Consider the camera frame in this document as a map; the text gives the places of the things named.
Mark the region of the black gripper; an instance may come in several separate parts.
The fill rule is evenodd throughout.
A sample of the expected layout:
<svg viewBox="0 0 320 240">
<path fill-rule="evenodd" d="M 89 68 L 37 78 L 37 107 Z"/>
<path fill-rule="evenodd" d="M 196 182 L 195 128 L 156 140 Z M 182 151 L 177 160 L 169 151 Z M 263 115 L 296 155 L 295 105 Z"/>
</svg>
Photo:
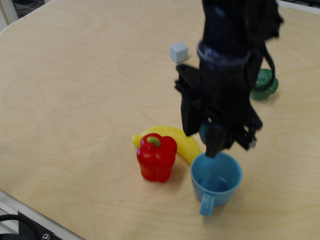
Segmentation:
<svg viewBox="0 0 320 240">
<path fill-rule="evenodd" d="M 199 68 L 176 66 L 175 88 L 181 94 L 182 128 L 186 136 L 208 121 L 206 156 L 214 158 L 237 142 L 245 150 L 256 144 L 262 121 L 250 102 L 263 58 L 250 57 L 240 66 L 218 66 L 201 61 Z"/>
</svg>

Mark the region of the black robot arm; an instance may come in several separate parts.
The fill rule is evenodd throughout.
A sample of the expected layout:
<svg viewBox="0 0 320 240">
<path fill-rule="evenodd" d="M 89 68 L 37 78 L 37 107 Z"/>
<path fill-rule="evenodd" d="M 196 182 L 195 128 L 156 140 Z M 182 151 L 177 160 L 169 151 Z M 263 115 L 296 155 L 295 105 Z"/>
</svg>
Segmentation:
<svg viewBox="0 0 320 240">
<path fill-rule="evenodd" d="M 181 119 L 187 136 L 200 134 L 206 155 L 238 143 L 248 150 L 263 123 L 250 102 L 263 61 L 275 64 L 266 41 L 279 36 L 283 18 L 275 0 L 204 0 L 197 46 L 199 67 L 176 67 Z"/>
</svg>

